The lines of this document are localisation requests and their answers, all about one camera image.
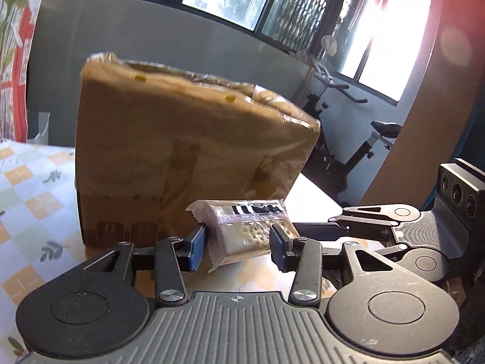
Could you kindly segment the red floral curtain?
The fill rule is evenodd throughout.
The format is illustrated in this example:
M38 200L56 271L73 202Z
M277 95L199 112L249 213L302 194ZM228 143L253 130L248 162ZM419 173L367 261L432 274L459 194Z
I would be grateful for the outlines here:
M1 0L1 138L27 139L26 82L42 0Z

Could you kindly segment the silver cracker packet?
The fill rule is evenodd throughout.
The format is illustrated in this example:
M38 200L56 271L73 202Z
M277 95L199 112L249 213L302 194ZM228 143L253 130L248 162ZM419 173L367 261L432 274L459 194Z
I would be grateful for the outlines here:
M299 236L281 200L197 200L187 211L208 228L212 270L268 254L273 225L289 238Z

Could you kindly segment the black framed window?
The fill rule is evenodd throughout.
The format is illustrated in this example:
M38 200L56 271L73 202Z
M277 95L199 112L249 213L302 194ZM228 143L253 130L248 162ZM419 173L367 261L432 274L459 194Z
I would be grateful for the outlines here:
M351 86L397 104L432 0L145 0L212 19L285 53L310 53Z

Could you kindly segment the black exercise bike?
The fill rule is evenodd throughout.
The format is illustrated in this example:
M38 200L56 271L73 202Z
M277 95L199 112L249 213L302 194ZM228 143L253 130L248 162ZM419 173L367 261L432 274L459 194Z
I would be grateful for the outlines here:
M349 175L364 160L374 156L373 147L380 142L391 150L402 126L394 122L373 120L371 133L364 136L363 129L353 133L352 122L337 110L339 101L348 100L353 106L364 106L367 99L358 99L349 93L350 86L334 80L326 59L336 54L337 41L325 35L320 41L317 55L303 50L296 56L307 66L303 79L293 99L302 103L305 113L314 117L321 128L320 136L303 168L304 175L315 185L338 201L348 189Z

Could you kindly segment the small clear container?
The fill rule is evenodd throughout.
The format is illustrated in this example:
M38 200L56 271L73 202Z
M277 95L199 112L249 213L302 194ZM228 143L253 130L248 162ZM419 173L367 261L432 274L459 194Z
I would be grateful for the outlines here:
M48 112L27 112L27 143L47 146L49 143L49 120Z

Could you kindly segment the checkered floral tablecloth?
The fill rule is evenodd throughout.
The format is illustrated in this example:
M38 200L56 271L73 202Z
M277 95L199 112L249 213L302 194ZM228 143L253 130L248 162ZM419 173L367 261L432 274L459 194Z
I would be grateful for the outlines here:
M74 150L1 141L1 363L26 354L16 308L31 291L104 248L85 247L74 185ZM284 201L292 222L326 222L341 207L303 175ZM280 291L294 273L281 273L269 255L209 273L208 254L196 273L182 274L189 295L206 291Z

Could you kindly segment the brown cardboard box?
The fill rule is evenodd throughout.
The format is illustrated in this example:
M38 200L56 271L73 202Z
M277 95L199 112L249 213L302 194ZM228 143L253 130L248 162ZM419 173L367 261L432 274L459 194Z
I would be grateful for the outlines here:
M264 87L113 53L81 69L75 189L89 247L184 237L198 200L281 200L321 125Z

